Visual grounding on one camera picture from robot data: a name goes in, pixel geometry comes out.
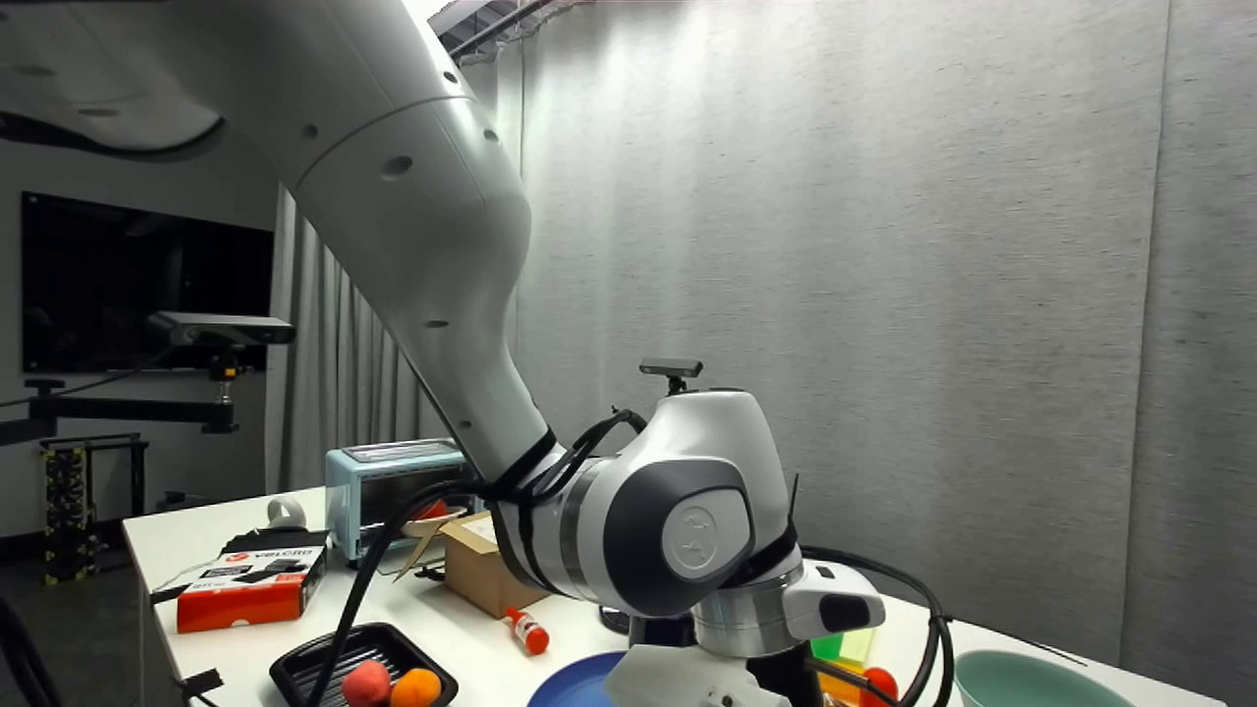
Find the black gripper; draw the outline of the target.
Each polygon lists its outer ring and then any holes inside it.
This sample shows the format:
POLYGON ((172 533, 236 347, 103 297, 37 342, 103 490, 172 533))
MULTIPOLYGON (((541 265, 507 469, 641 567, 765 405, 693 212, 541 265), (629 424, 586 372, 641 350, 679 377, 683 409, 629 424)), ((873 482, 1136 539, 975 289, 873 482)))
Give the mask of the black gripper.
POLYGON ((629 647, 607 676, 612 707, 826 707, 803 647, 772 661, 726 661, 696 643, 689 617, 629 621, 629 647))

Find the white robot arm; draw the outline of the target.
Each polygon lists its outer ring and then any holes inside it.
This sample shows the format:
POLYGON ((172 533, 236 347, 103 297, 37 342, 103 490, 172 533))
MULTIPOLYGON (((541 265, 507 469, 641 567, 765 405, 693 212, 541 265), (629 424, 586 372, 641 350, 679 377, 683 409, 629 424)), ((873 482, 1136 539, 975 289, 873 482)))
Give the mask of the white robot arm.
POLYGON ((638 647, 612 683, 644 707, 808 695, 826 631, 883 601, 815 560, 791 471, 748 392, 675 392, 600 456, 540 412, 507 342, 530 208, 456 60, 404 0, 6 0, 6 113, 111 156, 249 141, 386 321, 447 431, 514 576, 696 647, 638 647))

